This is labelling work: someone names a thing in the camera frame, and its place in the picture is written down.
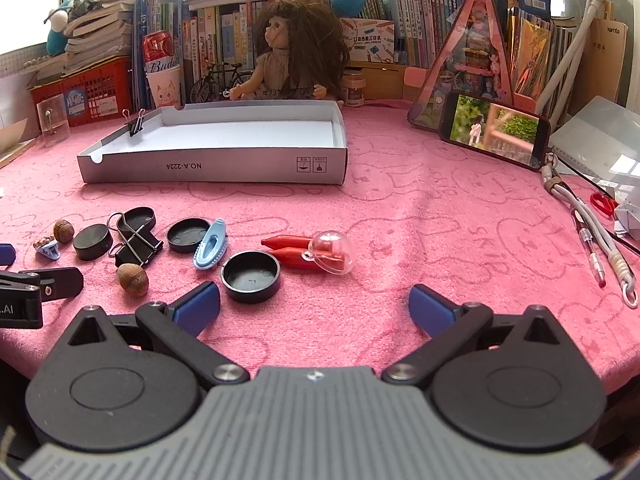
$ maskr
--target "pink tablecloth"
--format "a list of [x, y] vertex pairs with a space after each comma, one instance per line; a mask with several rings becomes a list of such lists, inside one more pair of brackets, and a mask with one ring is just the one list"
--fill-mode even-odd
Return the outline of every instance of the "pink tablecloth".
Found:
[[[76, 154], [118, 123], [86, 126], [52, 150], [37, 146], [0, 170], [0, 242], [13, 244], [11, 270], [47, 265], [31, 247], [57, 218], [76, 230], [113, 211], [151, 206], [157, 237], [185, 216], [222, 217], [227, 254], [280, 233], [346, 232], [358, 247], [345, 277], [286, 269], [282, 288], [247, 308], [223, 294], [222, 312], [201, 339], [255, 373], [264, 365], [371, 365], [380, 370], [426, 341], [407, 312], [415, 283], [454, 301], [478, 300], [517, 314], [541, 303], [559, 317], [608, 392], [640, 372], [640, 310], [624, 306], [612, 279], [600, 290], [566, 209], [540, 175], [448, 145], [409, 127], [404, 110], [344, 110], [349, 168], [343, 186], [124, 184], [84, 186]], [[636, 259], [631, 263], [636, 267]], [[74, 300], [46, 303], [41, 330], [0, 330], [0, 356], [32, 376], [85, 304], [132, 312], [144, 301], [118, 286], [113, 260], [83, 263], [62, 249], [52, 266], [78, 266]], [[147, 269], [148, 300], [167, 303], [217, 269], [196, 271], [168, 248]]]

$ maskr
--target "red crayon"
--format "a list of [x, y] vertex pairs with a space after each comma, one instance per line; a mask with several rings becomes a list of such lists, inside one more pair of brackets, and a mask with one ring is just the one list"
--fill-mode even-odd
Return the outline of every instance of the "red crayon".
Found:
[[[306, 249], [298, 247], [284, 247], [271, 251], [278, 261], [289, 267], [297, 267], [299, 269], [319, 269], [318, 264], [314, 260], [305, 260], [302, 255]], [[332, 269], [341, 270], [344, 268], [344, 254], [329, 253], [327, 251], [316, 251], [314, 254], [316, 260], [322, 260], [325, 266]]]
[[[309, 236], [278, 235], [265, 238], [260, 243], [274, 250], [285, 249], [287, 247], [308, 249], [311, 240], [312, 238]], [[332, 245], [333, 243], [330, 240], [318, 240], [316, 249], [319, 251], [331, 251]]]

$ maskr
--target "doll's hand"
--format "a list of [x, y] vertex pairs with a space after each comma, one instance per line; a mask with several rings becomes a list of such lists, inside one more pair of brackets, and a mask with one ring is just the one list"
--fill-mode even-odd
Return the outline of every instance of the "doll's hand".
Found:
[[322, 85], [314, 85], [314, 97], [316, 99], [324, 99], [326, 96], [326, 88]]
[[229, 90], [229, 99], [232, 101], [236, 101], [237, 99], [242, 97], [242, 89], [240, 85], [234, 86], [231, 90]]

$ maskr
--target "phone screen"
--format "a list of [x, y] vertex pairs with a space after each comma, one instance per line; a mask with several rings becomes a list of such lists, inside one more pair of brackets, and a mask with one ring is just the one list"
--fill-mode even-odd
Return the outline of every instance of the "phone screen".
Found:
[[539, 122], [507, 106], [458, 95], [449, 139], [530, 166]]

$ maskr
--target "doll's hair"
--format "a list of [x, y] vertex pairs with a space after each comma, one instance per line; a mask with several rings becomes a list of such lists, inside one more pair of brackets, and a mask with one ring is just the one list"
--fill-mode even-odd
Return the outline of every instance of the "doll's hair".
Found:
[[274, 0], [257, 20], [258, 55], [270, 50], [264, 31], [275, 16], [289, 20], [289, 76], [282, 87], [282, 97], [291, 94], [302, 76], [306, 76], [312, 84], [321, 84], [337, 98], [339, 82], [349, 60], [340, 20], [327, 5], [313, 0]]

